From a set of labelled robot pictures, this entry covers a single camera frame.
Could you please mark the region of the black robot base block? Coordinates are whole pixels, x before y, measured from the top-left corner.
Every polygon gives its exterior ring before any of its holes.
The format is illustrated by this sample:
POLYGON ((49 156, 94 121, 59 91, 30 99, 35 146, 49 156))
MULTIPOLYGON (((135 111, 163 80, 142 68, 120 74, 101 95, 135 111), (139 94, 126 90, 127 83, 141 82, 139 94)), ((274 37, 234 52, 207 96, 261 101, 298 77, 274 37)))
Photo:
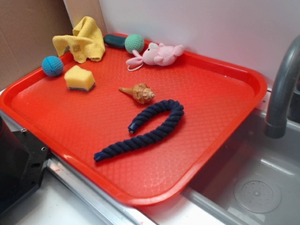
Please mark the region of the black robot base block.
POLYGON ((37 191, 50 150, 30 131, 11 131, 0 119, 0 214, 37 191))

